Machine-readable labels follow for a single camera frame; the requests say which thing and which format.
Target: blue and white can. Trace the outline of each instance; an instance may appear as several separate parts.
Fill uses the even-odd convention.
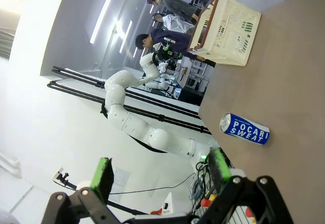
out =
[[[260,145],[264,145],[270,137],[270,130],[267,126],[229,112],[220,121],[220,131]]]

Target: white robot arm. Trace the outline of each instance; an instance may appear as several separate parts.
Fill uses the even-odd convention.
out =
[[[164,74],[167,71],[167,67],[168,67],[167,61],[159,63],[159,66],[158,66],[159,73]]]
[[[126,111],[123,107],[126,87],[136,87],[159,77],[158,68],[151,58],[152,54],[147,54],[140,60],[140,65],[146,74],[145,77],[137,79],[129,71],[123,70],[106,81],[107,119],[119,130],[152,148],[190,158],[194,166],[200,161],[202,155],[208,154],[209,146],[207,144],[154,128],[147,121]]]
[[[169,88],[168,83],[165,82],[164,78],[157,79],[156,82],[150,81],[145,84],[147,88],[155,88],[161,90],[167,90]]]

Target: person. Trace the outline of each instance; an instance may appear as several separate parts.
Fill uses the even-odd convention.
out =
[[[166,31],[163,29],[154,29],[150,34],[140,34],[137,35],[135,39],[135,45],[139,50],[144,48],[150,49],[154,44],[164,42],[164,38],[168,38],[175,41],[175,44],[170,45],[172,52],[182,53],[184,56],[190,59],[197,59],[211,66],[215,66],[215,63],[209,60],[205,60],[203,57],[194,55],[187,51],[187,46],[190,42],[191,35],[182,34],[174,31]]]
[[[190,35],[195,32],[195,26],[189,22],[183,21],[180,16],[174,16],[172,14],[164,16],[160,13],[155,13],[152,15],[152,20],[164,23],[164,26],[169,31]]]
[[[182,0],[147,0],[147,3],[154,6],[162,4],[169,11],[184,18],[188,22],[192,22],[192,18],[197,21],[201,12],[201,9],[191,6]]]

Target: fluorescent light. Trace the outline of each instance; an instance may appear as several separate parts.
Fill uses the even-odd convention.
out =
[[[136,47],[136,50],[133,53],[133,58],[136,56],[137,50],[138,50],[138,48]]]
[[[103,21],[103,18],[105,16],[105,13],[107,11],[107,8],[108,8],[108,5],[110,4],[110,2],[111,2],[111,0],[106,0],[104,5],[103,5],[103,8],[101,10],[101,13],[100,13],[100,15],[98,17],[97,23],[95,25],[95,28],[93,29],[93,32],[92,32],[92,35],[91,35],[91,38],[90,38],[90,43],[91,44],[93,44],[95,39],[96,39],[98,30],[100,29],[101,23]]]
[[[121,48],[120,48],[120,53],[122,53],[122,50],[123,50],[123,47],[124,47],[128,32],[130,31],[131,25],[132,25],[132,21],[130,21],[130,23],[128,24],[128,27],[127,27],[127,30],[126,30],[126,33],[125,33],[125,38],[123,39],[123,42],[122,42],[122,45],[121,45]]]
[[[153,5],[151,6],[151,9],[150,9],[150,12],[149,12],[149,13],[151,13],[151,12],[152,12],[152,9],[153,9]]]
[[[145,50],[146,50],[146,48],[143,49],[142,54],[141,54],[141,57],[143,56]]]

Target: plastic basket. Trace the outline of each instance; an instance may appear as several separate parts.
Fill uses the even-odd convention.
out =
[[[201,12],[188,51],[215,63],[245,66],[260,17],[235,0],[214,0]]]

